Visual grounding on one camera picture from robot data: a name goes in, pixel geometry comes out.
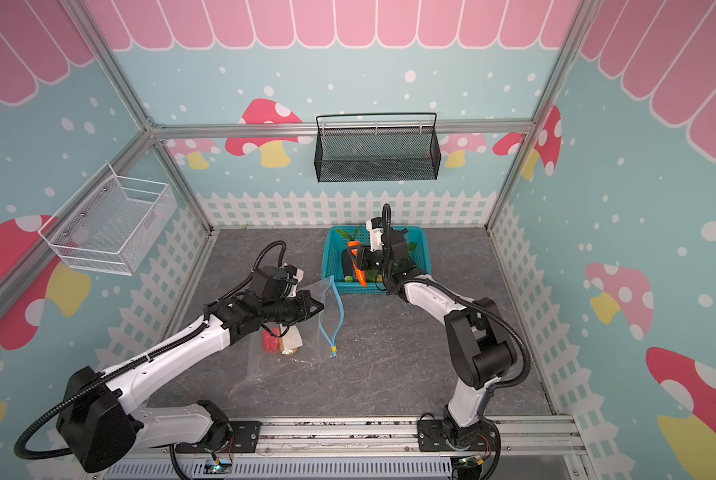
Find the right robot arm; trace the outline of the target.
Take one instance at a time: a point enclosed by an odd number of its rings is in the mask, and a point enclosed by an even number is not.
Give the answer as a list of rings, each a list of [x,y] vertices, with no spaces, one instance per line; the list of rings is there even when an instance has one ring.
[[[499,389],[525,381],[531,371],[528,346],[500,315],[496,303],[463,297],[440,284],[410,255],[407,231],[392,226],[390,206],[366,222],[369,243],[348,248],[356,273],[372,272],[391,296],[422,309],[445,329],[450,361],[458,378],[454,394],[437,418],[417,421],[422,451],[499,449],[498,428],[485,417]]]

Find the orange carrot toy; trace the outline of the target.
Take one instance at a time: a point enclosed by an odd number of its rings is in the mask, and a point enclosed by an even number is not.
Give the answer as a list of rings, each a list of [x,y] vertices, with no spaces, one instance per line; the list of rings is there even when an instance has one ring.
[[[348,242],[348,248],[347,253],[349,255],[352,269],[353,269],[353,275],[352,278],[354,281],[357,281],[363,288],[367,287],[367,280],[366,280],[366,274],[365,271],[361,269],[360,262],[358,261],[358,254],[361,251],[361,243],[357,240],[352,240]]]

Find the clear zip top bag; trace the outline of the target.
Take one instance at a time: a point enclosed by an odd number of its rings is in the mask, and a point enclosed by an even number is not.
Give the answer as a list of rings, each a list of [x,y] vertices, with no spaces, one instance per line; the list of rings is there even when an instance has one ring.
[[[249,338],[247,377],[254,381],[293,371],[295,367],[312,367],[337,356],[337,336],[344,325],[345,310],[334,276],[306,287],[312,298],[324,309],[299,322],[283,334],[281,324],[266,323],[264,329]]]

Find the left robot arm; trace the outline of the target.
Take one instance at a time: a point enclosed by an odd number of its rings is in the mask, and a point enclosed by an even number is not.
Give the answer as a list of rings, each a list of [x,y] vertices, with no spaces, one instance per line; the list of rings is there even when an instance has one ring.
[[[282,337],[324,305],[299,288],[301,269],[281,264],[252,270],[240,285],[203,305],[201,316],[142,354],[102,371],[84,367],[68,380],[63,400],[17,438],[23,460],[74,456],[88,473],[107,469],[137,448],[192,445],[211,454],[229,447],[232,424],[216,404],[151,408],[161,387],[259,330]]]

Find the red pepper toy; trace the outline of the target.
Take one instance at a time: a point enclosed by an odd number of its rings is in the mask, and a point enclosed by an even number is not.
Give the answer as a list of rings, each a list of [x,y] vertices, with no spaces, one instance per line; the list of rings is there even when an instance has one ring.
[[[278,354],[281,352],[280,335],[281,330],[277,327],[262,331],[262,347],[265,353]]]

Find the yellow potato toy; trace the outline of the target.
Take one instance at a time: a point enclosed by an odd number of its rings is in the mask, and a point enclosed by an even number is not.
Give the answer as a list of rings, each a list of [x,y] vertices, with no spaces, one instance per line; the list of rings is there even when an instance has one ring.
[[[303,346],[301,334],[296,326],[291,326],[280,337],[280,350],[283,355],[291,356]]]

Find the teal plastic basket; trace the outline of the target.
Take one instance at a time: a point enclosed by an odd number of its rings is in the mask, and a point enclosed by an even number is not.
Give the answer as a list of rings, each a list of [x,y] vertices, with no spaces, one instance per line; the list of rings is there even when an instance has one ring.
[[[331,228],[325,242],[322,259],[322,277],[333,276],[335,285],[340,294],[382,294],[384,287],[379,281],[375,282],[374,275],[367,276],[367,287],[363,288],[358,282],[348,283],[344,281],[346,275],[353,275],[352,265],[344,271],[342,253],[348,248],[348,241],[343,239],[337,232],[337,228],[352,230],[358,225],[342,225]],[[357,241],[362,245],[370,243],[370,235],[365,225],[358,235]],[[409,245],[409,255],[412,261],[427,273],[432,273],[432,262],[430,258],[429,245],[426,233],[422,228],[406,226],[405,239]]]

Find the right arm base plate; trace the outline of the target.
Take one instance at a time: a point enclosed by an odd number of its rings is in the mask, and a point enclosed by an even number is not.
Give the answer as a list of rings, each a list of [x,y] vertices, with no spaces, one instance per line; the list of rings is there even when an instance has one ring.
[[[494,452],[501,447],[497,426],[486,419],[468,427],[460,427],[448,418],[420,419],[417,439],[421,452]]]

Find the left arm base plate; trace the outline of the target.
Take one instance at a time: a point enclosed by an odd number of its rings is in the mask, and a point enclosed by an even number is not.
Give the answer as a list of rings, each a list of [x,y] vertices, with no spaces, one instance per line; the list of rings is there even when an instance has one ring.
[[[259,421],[214,421],[197,442],[176,445],[177,453],[254,453],[260,439]]]

